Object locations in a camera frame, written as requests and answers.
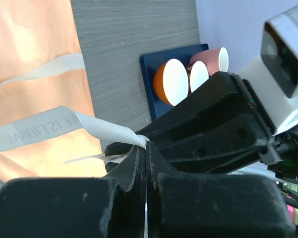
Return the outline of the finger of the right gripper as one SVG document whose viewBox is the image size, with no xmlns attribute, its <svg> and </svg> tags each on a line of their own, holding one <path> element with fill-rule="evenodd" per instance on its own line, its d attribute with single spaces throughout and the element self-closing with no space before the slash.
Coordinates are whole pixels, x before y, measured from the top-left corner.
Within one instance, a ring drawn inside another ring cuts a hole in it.
<svg viewBox="0 0 298 238">
<path fill-rule="evenodd" d="M 161 153 L 162 148 L 236 118 L 244 113 L 245 99 L 233 75 L 217 72 L 184 101 L 136 133 L 146 136 Z"/>
<path fill-rule="evenodd" d="M 241 114 L 206 133 L 161 149 L 162 156 L 186 173 L 224 174 L 259 161 L 268 144 L 268 129 L 256 116 Z"/>
</svg>

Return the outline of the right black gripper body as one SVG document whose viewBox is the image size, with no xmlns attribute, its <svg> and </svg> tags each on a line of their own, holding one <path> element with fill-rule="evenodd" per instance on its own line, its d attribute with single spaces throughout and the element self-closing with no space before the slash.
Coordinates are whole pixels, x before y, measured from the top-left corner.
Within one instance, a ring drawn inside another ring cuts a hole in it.
<svg viewBox="0 0 298 238">
<path fill-rule="evenodd" d="M 236 74 L 233 78 L 248 107 L 248 112 L 240 114 L 235 125 L 239 155 L 234 161 L 234 171 L 298 184 L 298 125 L 276 134 L 249 81 Z"/>
</svg>

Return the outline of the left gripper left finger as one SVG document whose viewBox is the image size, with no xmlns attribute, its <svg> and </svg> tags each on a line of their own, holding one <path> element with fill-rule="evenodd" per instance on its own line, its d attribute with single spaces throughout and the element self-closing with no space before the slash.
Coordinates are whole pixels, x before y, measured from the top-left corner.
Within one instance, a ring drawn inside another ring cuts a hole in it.
<svg viewBox="0 0 298 238">
<path fill-rule="evenodd" d="M 102 178 L 20 178 L 0 190 L 0 238 L 142 238 L 146 151 Z"/>
</svg>

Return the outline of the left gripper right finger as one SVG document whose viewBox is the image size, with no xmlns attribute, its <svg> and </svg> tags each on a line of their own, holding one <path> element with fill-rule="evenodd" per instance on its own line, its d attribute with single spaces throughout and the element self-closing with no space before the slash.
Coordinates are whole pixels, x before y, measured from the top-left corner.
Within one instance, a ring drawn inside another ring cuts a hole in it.
<svg viewBox="0 0 298 238">
<path fill-rule="evenodd" d="M 187 174 L 147 144 L 150 238 L 293 238 L 275 183 L 258 175 Z"/>
</svg>

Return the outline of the cream ribbon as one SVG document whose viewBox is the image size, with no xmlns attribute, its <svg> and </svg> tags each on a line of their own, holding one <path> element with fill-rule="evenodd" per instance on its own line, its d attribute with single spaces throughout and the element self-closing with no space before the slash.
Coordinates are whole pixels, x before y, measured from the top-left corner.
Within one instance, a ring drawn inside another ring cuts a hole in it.
<svg viewBox="0 0 298 238">
<path fill-rule="evenodd" d="M 85 64 L 81 53 L 65 54 L 24 74 L 3 80 L 0 89 L 11 82 L 47 78 L 82 69 L 85 69 Z M 143 149 L 149 141 L 146 136 L 137 135 L 127 127 L 58 106 L 0 126 L 0 152 L 45 141 L 81 128 L 93 137 Z"/>
</svg>

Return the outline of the orange beige wrapping paper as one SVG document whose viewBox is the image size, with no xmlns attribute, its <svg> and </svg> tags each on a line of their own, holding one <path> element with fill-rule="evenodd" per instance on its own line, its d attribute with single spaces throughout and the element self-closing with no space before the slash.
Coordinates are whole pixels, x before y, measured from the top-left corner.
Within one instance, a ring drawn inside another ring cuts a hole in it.
<svg viewBox="0 0 298 238">
<path fill-rule="evenodd" d="M 86 71 L 13 82 L 50 60 L 80 53 L 69 0 L 0 0 L 0 126 L 64 106 L 94 116 Z M 0 180 L 102 177 L 100 141 L 84 129 L 0 153 Z"/>
</svg>

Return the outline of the right white bowl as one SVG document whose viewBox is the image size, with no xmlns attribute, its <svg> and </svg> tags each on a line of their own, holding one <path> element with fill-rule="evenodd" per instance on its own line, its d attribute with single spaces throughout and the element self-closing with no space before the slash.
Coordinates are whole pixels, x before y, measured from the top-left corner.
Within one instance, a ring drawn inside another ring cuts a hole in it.
<svg viewBox="0 0 298 238">
<path fill-rule="evenodd" d="M 209 73 L 206 65 L 202 61 L 196 61 L 195 63 L 187 66 L 186 72 L 189 82 L 189 95 L 209 79 Z"/>
</svg>

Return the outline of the white bowl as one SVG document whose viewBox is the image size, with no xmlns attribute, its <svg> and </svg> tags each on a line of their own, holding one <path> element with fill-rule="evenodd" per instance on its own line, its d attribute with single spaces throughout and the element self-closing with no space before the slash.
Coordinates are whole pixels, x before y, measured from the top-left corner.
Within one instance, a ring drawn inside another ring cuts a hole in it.
<svg viewBox="0 0 298 238">
<path fill-rule="evenodd" d="M 170 59 L 155 73 L 153 89 L 158 98 L 166 104 L 176 106 L 189 91 L 187 72 L 181 61 Z"/>
<path fill-rule="evenodd" d="M 209 73 L 206 65 L 202 61 L 196 61 L 195 63 L 187 66 L 186 72 L 189 82 L 189 95 L 209 79 Z"/>
</svg>

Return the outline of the pink mug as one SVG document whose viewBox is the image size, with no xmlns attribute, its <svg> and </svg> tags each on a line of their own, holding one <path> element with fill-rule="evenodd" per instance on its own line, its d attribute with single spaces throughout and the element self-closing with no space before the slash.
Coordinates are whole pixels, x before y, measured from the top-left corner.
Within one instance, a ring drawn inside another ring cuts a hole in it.
<svg viewBox="0 0 298 238">
<path fill-rule="evenodd" d="M 202 61 L 205 64 L 209 76 L 218 71 L 228 71 L 229 56 L 225 47 L 199 52 L 190 58 L 189 64 L 194 64 L 197 61 Z"/>
</svg>

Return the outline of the left white bowl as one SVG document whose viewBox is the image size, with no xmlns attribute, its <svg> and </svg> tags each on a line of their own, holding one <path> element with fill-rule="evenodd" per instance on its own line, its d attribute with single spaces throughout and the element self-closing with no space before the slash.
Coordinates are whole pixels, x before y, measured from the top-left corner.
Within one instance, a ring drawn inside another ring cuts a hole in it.
<svg viewBox="0 0 298 238">
<path fill-rule="evenodd" d="M 155 73 L 153 89 L 158 98 L 166 104 L 176 106 L 189 91 L 187 72 L 181 61 L 170 59 Z"/>
</svg>

